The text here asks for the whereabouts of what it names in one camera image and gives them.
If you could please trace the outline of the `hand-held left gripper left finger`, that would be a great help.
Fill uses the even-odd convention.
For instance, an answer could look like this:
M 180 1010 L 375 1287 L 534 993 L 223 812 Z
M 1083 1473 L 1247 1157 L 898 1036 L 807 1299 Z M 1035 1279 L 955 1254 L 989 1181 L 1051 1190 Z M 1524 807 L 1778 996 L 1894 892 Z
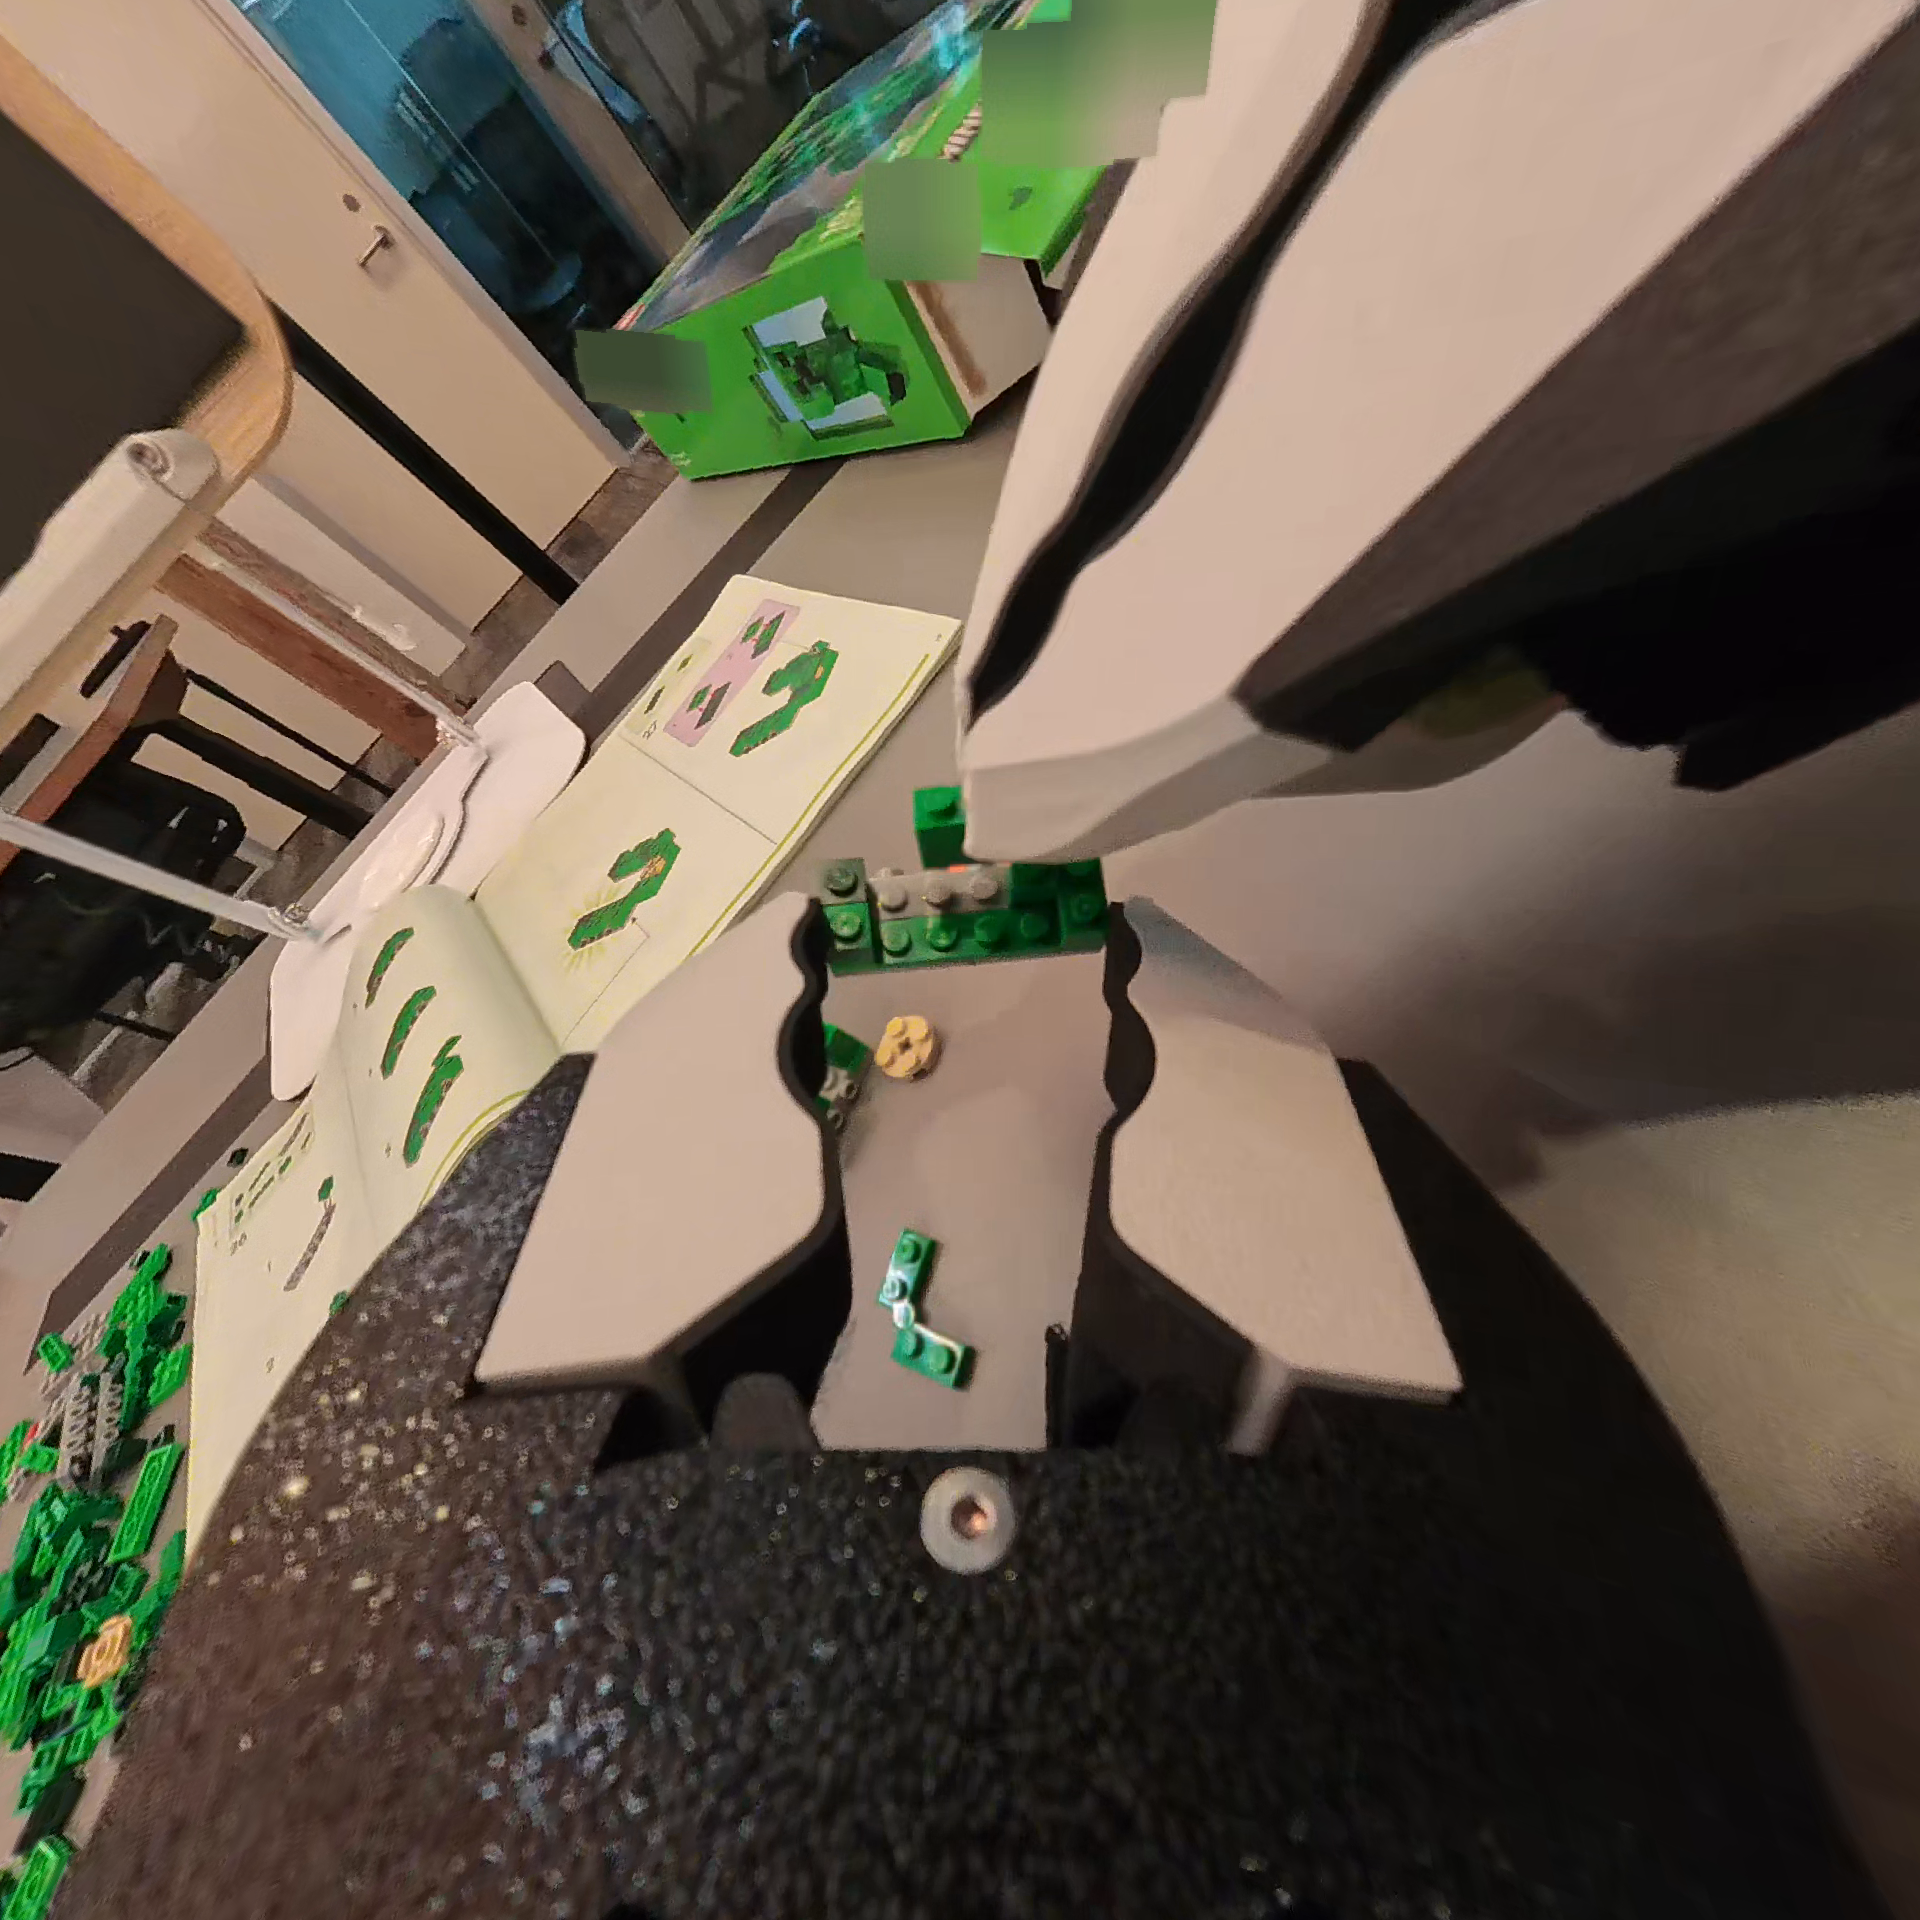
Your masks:
M 477 1385 L 820 1393 L 853 1306 L 826 989 L 822 906 L 781 894 L 599 1041 Z

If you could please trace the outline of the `clear acrylic rod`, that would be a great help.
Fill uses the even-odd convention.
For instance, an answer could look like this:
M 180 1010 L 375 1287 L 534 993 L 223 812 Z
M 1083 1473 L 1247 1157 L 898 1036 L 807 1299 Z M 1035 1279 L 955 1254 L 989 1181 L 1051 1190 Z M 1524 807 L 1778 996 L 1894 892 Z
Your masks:
M 212 569 L 234 577 L 243 591 L 294 620 L 332 653 L 346 659 L 360 678 L 380 684 L 407 703 L 432 715 L 439 740 L 480 745 L 477 732 L 437 684 L 412 673 L 366 620 L 310 583 L 292 564 L 215 518 L 196 539 L 198 555 Z
M 8 849 L 47 857 L 79 874 L 138 889 L 139 894 L 163 899 L 218 922 L 250 927 L 284 945 L 310 947 L 326 940 L 324 930 L 310 926 L 309 919 L 292 909 L 227 897 L 204 883 L 157 869 L 150 861 L 110 849 L 95 849 L 46 823 L 29 823 L 13 812 L 2 812 L 2 842 Z

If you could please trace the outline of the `black office chair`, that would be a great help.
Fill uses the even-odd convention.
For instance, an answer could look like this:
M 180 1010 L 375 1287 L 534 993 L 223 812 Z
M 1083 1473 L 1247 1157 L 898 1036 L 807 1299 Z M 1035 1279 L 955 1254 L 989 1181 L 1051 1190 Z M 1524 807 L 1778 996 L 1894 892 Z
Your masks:
M 210 884 L 246 837 L 227 795 L 138 761 L 115 745 L 54 812 L 54 828 L 95 849 Z M 40 1050 L 101 1018 L 168 966 L 218 983 L 252 954 L 250 934 L 220 934 L 212 916 L 138 886 L 16 853 L 2 877 L 2 1052 Z

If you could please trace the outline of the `white plastic tray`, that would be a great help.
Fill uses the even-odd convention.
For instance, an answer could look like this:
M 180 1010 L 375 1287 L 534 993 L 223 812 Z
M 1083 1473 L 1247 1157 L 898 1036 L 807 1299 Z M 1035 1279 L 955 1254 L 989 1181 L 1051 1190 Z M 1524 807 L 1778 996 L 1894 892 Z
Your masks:
M 346 1009 L 359 940 L 398 899 L 439 884 L 470 897 L 586 759 L 586 734 L 536 684 L 501 692 L 424 773 L 367 849 L 307 911 L 310 940 L 269 983 L 269 1090 L 309 1090 Z

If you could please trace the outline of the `open instruction booklet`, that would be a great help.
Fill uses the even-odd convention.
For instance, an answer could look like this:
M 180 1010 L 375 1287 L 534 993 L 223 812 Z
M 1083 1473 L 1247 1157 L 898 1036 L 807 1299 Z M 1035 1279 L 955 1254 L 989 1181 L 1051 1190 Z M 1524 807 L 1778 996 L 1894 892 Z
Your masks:
M 190 1542 L 334 1302 L 557 1058 L 771 889 L 959 630 L 739 573 L 470 897 L 375 919 L 314 1083 L 198 1223 Z

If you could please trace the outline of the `wood-rimmed dark chair back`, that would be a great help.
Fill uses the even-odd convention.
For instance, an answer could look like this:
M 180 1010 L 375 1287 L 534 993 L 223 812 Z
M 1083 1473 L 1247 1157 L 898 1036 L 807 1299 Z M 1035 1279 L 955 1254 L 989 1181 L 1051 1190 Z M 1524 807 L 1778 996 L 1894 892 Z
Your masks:
M 5 38 L 5 578 L 122 442 L 202 442 L 210 513 L 266 465 L 292 398 L 292 355 L 238 254 Z

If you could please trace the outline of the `green and grey brick assembly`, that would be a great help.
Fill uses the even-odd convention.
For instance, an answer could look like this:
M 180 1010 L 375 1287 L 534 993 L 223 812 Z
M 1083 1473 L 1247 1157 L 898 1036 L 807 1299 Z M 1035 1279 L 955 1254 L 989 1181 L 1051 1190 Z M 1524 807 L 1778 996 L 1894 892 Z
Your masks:
M 836 975 L 1095 954 L 1111 922 L 1100 860 L 898 871 L 836 857 L 814 877 Z

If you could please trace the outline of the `dark glass cabinet door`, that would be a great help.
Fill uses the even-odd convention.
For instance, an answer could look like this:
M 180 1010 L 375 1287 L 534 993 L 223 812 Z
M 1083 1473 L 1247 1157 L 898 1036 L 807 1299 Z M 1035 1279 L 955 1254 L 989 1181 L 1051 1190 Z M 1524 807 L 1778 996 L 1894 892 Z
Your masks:
M 925 2 L 230 5 L 575 385 L 776 135 Z

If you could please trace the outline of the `white cabinet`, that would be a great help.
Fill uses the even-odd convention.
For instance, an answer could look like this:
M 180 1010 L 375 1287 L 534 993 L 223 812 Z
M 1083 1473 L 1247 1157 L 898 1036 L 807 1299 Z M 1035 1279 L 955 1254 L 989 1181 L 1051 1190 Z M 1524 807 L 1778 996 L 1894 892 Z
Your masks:
M 550 543 L 621 452 L 230 5 L 5 2 L 5 37 L 486 503 Z M 382 291 L 355 259 L 402 245 Z

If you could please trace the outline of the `pile of green toy bricks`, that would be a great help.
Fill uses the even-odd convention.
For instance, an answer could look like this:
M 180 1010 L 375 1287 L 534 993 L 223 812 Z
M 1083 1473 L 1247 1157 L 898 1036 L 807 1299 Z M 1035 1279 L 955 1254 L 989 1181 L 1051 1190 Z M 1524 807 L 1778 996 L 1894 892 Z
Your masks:
M 122 1738 L 184 1564 L 163 1538 L 184 1474 L 192 1345 L 173 1250 L 127 1262 L 119 1290 L 35 1349 L 38 1403 L 5 1433 L 2 1915 L 46 1915 L 77 1852 L 68 1831 L 94 1763 Z

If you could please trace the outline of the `grey desk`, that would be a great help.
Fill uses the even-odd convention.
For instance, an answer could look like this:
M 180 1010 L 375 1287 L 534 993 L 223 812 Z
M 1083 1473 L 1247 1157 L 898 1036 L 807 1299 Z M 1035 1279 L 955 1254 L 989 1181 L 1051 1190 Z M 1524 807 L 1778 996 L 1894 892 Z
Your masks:
M 1023 394 L 974 437 L 659 492 L 486 689 L 602 735 L 736 571 L 966 606 Z M 1111 867 L 1378 1067 L 1597 1308 L 1708 1474 L 1868 1852 L 1916 1852 L 1916 713 L 1732 795 L 1562 717 L 1431 795 L 1262 802 Z M 278 1110 L 267 962 L 210 1001 L 5 1234 L 5 1421 L 66 1321 Z M 1096 964 L 962 966 L 943 1062 L 851 1129 L 854 1270 L 906 1223 L 981 1345 L 1064 1319 Z

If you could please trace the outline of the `green angled plate piece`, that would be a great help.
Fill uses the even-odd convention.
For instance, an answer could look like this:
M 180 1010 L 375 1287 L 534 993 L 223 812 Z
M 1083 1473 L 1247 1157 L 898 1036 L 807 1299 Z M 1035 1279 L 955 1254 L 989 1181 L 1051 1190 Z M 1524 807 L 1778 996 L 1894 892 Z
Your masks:
M 974 1349 L 933 1329 L 924 1311 L 938 1254 L 938 1239 L 903 1229 L 887 1258 L 875 1302 L 893 1329 L 891 1363 L 895 1367 L 928 1383 L 964 1390 L 974 1371 Z

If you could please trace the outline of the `white tube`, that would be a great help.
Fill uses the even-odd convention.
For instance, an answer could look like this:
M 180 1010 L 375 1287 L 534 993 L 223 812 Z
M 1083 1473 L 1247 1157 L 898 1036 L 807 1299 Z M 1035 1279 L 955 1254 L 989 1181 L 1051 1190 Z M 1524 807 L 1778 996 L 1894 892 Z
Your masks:
M 215 449 L 180 427 L 126 437 L 103 455 L 5 580 L 5 703 L 71 641 L 106 623 L 111 598 L 148 559 L 178 551 L 222 481 Z

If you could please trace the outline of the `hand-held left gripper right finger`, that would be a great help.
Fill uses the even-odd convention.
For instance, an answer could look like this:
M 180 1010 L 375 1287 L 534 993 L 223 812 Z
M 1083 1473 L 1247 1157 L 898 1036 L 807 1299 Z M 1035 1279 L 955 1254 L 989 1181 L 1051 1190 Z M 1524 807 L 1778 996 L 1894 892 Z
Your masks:
M 1260 1455 L 1299 1388 L 1447 1403 L 1461 1367 L 1336 1055 L 1165 907 L 1114 911 L 1100 1414 L 1160 1388 Z

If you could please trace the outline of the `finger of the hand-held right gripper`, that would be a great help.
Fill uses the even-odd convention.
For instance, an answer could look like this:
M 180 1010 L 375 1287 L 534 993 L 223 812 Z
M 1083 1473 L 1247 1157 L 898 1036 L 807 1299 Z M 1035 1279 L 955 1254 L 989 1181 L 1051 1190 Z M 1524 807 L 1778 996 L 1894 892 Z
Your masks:
M 1219 295 L 1190 437 L 1010 691 L 955 670 L 966 851 L 1103 857 L 1323 750 L 1245 668 L 1916 5 L 1391 5 Z
M 1219 295 L 1352 95 L 1391 5 L 1226 2 L 1200 92 L 1168 100 L 1023 406 L 966 615 L 964 689 L 1010 691 L 1077 577 L 1192 433 L 1236 295 Z

